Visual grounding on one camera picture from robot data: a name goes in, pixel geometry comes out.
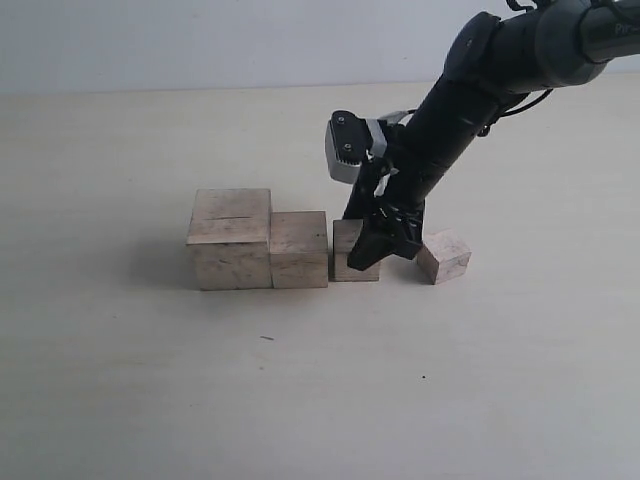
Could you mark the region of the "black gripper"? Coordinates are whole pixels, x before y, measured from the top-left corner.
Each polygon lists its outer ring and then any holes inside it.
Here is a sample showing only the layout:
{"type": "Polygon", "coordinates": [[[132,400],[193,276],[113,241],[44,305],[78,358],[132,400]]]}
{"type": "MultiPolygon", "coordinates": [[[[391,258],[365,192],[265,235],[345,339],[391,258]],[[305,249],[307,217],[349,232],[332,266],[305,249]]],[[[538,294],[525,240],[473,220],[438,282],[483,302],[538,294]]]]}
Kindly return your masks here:
{"type": "Polygon", "coordinates": [[[347,256],[349,268],[365,271],[392,255],[413,260],[423,247],[425,199],[450,168],[450,125],[412,119],[385,129],[387,150],[361,168],[344,210],[344,220],[362,220],[347,256]],[[374,191],[392,167],[398,170],[384,195],[374,191]]]}

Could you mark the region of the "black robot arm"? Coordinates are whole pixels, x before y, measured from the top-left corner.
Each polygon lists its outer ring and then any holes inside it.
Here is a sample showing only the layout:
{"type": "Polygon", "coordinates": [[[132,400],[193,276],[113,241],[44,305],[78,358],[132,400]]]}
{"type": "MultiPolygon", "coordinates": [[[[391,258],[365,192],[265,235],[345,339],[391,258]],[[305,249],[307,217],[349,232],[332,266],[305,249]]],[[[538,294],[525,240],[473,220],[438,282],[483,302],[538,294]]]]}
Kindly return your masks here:
{"type": "Polygon", "coordinates": [[[511,9],[507,19],[480,12],[462,28],[417,108],[378,118],[331,115],[328,169],[352,188],[344,218],[362,224],[350,268],[364,271],[393,255],[415,258],[427,196],[473,140],[639,51],[635,1],[512,2],[511,9]]]}

